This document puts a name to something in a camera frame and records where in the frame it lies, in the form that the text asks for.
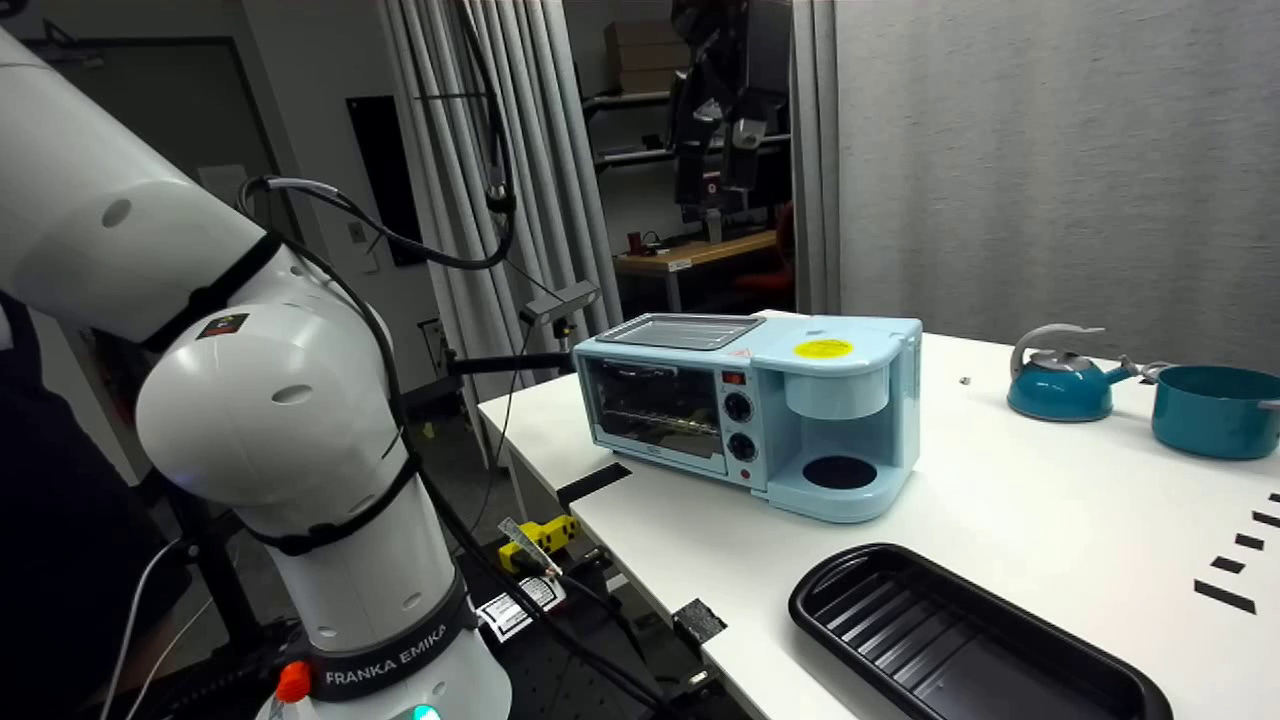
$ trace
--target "white curtain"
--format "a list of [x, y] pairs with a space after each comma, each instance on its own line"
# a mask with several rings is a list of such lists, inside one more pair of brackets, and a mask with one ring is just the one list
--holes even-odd
[[1280, 3], [796, 0], [799, 294], [1280, 370]]
[[[476, 25], [504, 114], [516, 250], [493, 273], [432, 266], [443, 334], [459, 357], [550, 347], [546, 332], [523, 334], [518, 308], [575, 281], [601, 285], [575, 332], [601, 332], [618, 320], [618, 294], [559, 0], [380, 3], [428, 240], [453, 255], [489, 255], [501, 240], [485, 202], [493, 179], [489, 129], [476, 122], [485, 87], [468, 61], [459, 7]], [[495, 390], [507, 390], [507, 376], [480, 376], [480, 394]]]

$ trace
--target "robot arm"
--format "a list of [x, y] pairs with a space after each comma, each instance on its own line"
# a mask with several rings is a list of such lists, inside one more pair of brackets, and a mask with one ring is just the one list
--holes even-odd
[[165, 347], [141, 445], [273, 539], [316, 714], [507, 714], [357, 300], [5, 33], [0, 97], [0, 287]]

